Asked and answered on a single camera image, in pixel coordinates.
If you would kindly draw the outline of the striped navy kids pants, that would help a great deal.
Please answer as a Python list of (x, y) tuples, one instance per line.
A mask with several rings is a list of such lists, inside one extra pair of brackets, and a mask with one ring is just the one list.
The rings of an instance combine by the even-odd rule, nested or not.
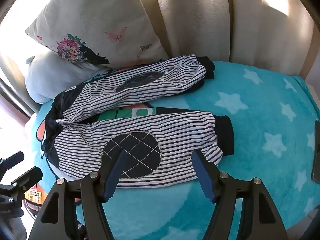
[(208, 57), (179, 56), (63, 91), (44, 120), (44, 155), (58, 170), (81, 179), (110, 162), (121, 148), (126, 161), (119, 188), (156, 188), (194, 180), (194, 150), (215, 164), (234, 153), (230, 118), (147, 103), (198, 90), (214, 77), (214, 70)]

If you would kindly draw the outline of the turquoise star cartoon blanket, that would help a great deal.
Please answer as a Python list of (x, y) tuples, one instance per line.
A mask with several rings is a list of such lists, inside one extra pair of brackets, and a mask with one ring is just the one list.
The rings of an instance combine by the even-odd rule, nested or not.
[[(217, 135), (231, 155), (219, 168), (235, 178), (259, 177), (289, 228), (319, 207), (312, 180), (319, 109), (299, 76), (215, 62), (215, 77), (191, 93), (148, 107), (209, 111), (231, 119)], [(118, 189), (104, 204), (116, 239), (201, 239), (213, 212), (197, 180), (155, 189)]]

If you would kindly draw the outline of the light blue pillow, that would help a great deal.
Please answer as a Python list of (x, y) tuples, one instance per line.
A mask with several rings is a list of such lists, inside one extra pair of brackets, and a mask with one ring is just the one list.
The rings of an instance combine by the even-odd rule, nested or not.
[(26, 64), (28, 74), (24, 78), (25, 87), (29, 96), (39, 104), (53, 100), (64, 90), (110, 71), (105, 66), (69, 62), (52, 51), (31, 56)]

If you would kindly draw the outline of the floral butterfly cream pillow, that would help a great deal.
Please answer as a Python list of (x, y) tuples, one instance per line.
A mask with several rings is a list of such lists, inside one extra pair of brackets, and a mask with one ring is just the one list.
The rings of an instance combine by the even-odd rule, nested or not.
[(140, 0), (50, 0), (25, 32), (72, 63), (119, 69), (168, 59)]

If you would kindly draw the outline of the beige curtain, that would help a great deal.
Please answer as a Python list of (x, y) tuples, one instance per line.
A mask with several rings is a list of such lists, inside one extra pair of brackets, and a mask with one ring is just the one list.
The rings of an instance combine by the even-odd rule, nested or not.
[(319, 30), (300, 0), (141, 0), (170, 56), (196, 54), (307, 77)]

